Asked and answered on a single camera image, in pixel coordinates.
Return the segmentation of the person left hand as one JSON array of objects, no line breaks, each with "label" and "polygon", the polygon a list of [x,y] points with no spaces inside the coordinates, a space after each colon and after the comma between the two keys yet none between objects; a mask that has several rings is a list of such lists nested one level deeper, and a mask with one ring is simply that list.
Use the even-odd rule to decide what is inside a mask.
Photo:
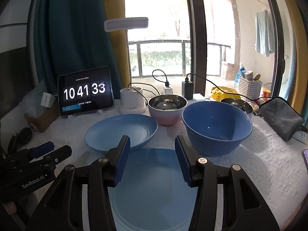
[{"label": "person left hand", "polygon": [[3,207],[9,215],[14,215],[17,212],[17,208],[14,202],[4,203]]}]

